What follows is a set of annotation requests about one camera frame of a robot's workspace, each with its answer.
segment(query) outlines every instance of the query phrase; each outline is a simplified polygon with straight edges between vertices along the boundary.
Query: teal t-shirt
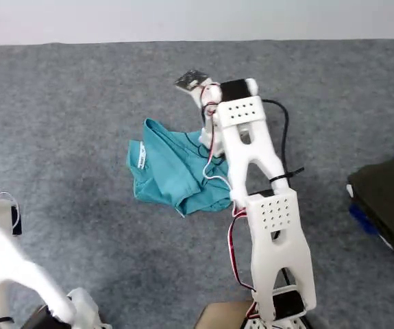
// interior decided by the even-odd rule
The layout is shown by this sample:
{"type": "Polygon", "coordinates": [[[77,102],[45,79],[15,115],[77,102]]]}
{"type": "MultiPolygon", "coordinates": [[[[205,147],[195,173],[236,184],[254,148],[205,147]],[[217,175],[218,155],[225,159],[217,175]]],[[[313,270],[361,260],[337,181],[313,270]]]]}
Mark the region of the teal t-shirt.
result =
{"type": "MultiPolygon", "coordinates": [[[[136,199],[171,205],[182,215],[230,205],[226,184],[203,177],[208,150],[198,141],[199,134],[170,132],[153,119],[145,120],[143,141],[130,141],[127,154],[136,199]]],[[[227,172],[222,158],[213,158],[206,169],[208,176],[227,177],[227,172]]]]}

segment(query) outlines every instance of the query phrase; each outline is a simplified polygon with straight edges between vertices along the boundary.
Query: white wall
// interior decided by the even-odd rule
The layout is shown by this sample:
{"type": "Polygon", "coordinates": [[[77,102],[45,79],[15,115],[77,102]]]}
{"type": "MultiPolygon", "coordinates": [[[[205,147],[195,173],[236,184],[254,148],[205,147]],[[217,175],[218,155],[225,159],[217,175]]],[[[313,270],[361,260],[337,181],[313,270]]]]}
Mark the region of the white wall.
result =
{"type": "Polygon", "coordinates": [[[394,1],[0,0],[0,45],[348,38],[394,38],[394,1]]]}

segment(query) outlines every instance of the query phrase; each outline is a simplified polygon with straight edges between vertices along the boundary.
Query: robotic arm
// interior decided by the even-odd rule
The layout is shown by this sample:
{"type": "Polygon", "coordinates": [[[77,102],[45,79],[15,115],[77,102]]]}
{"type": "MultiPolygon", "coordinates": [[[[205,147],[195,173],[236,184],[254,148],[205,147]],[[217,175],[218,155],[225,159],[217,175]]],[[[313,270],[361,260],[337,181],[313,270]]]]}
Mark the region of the robotic arm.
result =
{"type": "MultiPolygon", "coordinates": [[[[225,154],[230,198],[238,208],[234,213],[247,214],[253,244],[251,294],[258,310],[253,317],[268,328],[273,324],[301,328],[297,319],[316,306],[310,250],[300,225],[297,193],[289,187],[274,151],[256,81],[218,84],[203,73],[189,71],[175,85],[190,93],[201,109],[200,142],[216,156],[225,154]],[[249,135],[250,143],[242,141],[244,134],[249,135]],[[249,163],[258,165],[271,181],[272,191],[248,194],[249,163]],[[295,284],[274,289],[281,269],[290,270],[295,284]]],[[[250,320],[246,328],[258,326],[258,322],[250,320]]]]}
{"type": "Polygon", "coordinates": [[[66,296],[51,276],[26,256],[10,232],[11,206],[11,202],[0,200],[0,329],[13,328],[6,296],[10,282],[36,291],[46,304],[22,329],[111,329],[101,323],[98,307],[85,290],[76,289],[66,296]]]}

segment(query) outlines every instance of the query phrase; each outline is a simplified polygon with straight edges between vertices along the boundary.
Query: carpet floor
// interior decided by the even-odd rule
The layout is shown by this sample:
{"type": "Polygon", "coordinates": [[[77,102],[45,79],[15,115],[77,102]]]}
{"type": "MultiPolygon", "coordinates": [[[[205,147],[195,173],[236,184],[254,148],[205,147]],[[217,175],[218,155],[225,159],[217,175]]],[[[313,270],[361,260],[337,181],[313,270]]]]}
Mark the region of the carpet floor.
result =
{"type": "MultiPolygon", "coordinates": [[[[186,218],[134,199],[130,139],[151,117],[200,128],[174,80],[254,77],[290,111],[288,167],[317,289],[316,328],[394,328],[394,254],[350,217],[347,176],[394,156],[394,40],[142,42],[0,47],[0,187],[20,202],[25,251],[69,292],[84,287],[114,328],[192,328],[206,304],[243,300],[232,274],[229,211],[186,218]]],[[[267,107],[277,151],[283,128],[267,107]]],[[[256,167],[247,187],[266,187],[256,167]]],[[[235,230],[250,282],[251,239],[235,230]]],[[[40,299],[15,286],[23,323],[40,299]]]]}

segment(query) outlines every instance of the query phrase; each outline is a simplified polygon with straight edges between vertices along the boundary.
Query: white tag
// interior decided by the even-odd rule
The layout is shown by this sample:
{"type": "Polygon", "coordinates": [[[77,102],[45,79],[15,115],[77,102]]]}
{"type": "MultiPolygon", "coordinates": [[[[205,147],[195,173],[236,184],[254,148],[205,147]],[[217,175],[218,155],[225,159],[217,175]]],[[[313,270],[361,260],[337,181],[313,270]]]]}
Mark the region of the white tag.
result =
{"type": "Polygon", "coordinates": [[[145,151],[145,146],[143,142],[140,142],[140,149],[139,149],[139,160],[137,162],[137,167],[139,169],[145,168],[145,159],[147,157],[147,152],[145,151]]]}

